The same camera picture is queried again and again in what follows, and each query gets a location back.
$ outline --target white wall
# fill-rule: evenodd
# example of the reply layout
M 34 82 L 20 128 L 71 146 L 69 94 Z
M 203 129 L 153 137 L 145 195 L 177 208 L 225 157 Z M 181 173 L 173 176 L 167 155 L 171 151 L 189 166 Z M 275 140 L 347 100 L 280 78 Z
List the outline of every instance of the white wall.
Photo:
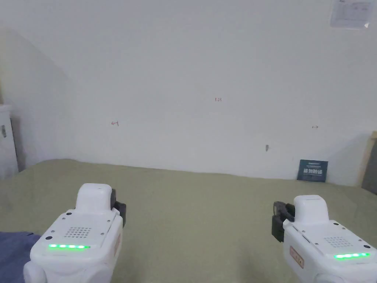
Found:
M 0 4 L 22 166 L 74 158 L 291 179 L 316 159 L 329 182 L 355 184 L 377 128 L 376 20 L 332 29 L 329 0 Z

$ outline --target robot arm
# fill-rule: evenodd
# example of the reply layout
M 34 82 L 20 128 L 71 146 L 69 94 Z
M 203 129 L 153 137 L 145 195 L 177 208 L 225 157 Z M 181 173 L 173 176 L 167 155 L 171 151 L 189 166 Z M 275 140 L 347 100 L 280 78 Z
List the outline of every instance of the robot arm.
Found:
M 24 266 L 25 283 L 110 282 L 122 243 L 126 205 L 105 184 L 84 184 L 76 208 L 42 235 Z
M 376 249 L 329 220 L 318 195 L 301 195 L 294 205 L 277 201 L 272 235 L 283 242 L 284 258 L 303 283 L 376 283 Z

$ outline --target blue cloth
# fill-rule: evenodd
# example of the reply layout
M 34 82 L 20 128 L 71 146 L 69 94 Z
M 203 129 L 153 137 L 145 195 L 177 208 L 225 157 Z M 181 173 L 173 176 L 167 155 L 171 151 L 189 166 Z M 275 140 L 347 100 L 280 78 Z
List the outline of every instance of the blue cloth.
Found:
M 23 266 L 30 261 L 30 250 L 40 238 L 30 232 L 0 232 L 0 281 L 25 283 Z

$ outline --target white cabinet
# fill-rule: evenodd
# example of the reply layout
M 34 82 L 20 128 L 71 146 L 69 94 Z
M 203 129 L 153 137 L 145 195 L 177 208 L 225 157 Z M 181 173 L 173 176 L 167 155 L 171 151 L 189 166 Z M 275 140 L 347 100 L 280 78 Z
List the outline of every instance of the white cabinet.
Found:
M 10 110 L 10 106 L 0 105 L 0 180 L 18 172 Z

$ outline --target dark blue book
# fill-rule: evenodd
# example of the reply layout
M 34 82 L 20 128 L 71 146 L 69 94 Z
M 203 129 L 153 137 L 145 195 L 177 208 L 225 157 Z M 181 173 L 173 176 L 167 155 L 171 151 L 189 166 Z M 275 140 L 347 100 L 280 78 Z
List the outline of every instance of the dark blue book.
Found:
M 326 182 L 328 161 L 300 160 L 297 180 L 311 182 Z

